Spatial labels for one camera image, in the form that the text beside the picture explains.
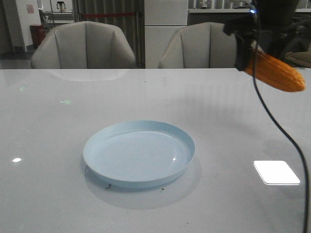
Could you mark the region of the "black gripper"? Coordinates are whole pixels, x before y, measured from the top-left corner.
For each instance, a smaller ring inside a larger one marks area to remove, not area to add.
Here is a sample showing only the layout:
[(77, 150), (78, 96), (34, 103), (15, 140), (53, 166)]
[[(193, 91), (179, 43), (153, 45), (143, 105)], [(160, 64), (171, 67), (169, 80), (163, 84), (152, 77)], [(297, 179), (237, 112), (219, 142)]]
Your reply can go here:
[(280, 31), (292, 23), (299, 1), (297, 0), (252, 0), (249, 13), (225, 23), (223, 32), (236, 39), (235, 68), (244, 71), (251, 59), (251, 46), (259, 30)]

